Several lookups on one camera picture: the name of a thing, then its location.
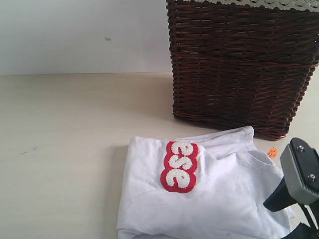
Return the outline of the white shirt with red lettering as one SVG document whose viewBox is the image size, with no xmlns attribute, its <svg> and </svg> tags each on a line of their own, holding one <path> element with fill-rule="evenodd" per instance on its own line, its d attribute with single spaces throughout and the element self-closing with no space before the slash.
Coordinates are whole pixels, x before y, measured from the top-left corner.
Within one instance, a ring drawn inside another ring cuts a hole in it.
<svg viewBox="0 0 319 239">
<path fill-rule="evenodd" d="M 253 143 L 251 126 L 159 140 L 133 137 L 123 175 L 120 239 L 281 239 L 290 209 L 264 201 L 282 171 Z"/>
</svg>

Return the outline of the brown wicker laundry basket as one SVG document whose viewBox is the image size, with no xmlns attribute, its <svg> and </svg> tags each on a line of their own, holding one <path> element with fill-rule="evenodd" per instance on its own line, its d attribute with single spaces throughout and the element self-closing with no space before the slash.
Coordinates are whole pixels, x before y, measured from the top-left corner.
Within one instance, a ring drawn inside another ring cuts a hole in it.
<svg viewBox="0 0 319 239">
<path fill-rule="evenodd" d="M 319 64 L 319 12 L 169 0 L 173 114 L 214 129 L 285 137 Z"/>
</svg>

